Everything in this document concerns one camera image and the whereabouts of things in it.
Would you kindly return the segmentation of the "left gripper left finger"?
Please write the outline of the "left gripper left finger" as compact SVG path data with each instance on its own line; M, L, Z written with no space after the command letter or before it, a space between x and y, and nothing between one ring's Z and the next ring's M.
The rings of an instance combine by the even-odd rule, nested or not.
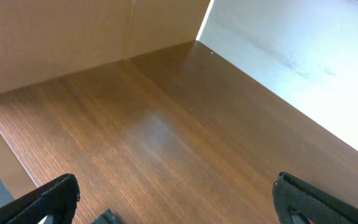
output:
M0 208L0 224L38 223L51 215L53 223L71 223L80 201L73 174L63 174Z

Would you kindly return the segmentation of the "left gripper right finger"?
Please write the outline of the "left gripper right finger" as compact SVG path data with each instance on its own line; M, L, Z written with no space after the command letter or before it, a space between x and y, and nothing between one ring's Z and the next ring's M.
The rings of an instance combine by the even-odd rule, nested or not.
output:
M287 172L279 173L272 196L281 224L358 224L358 208Z

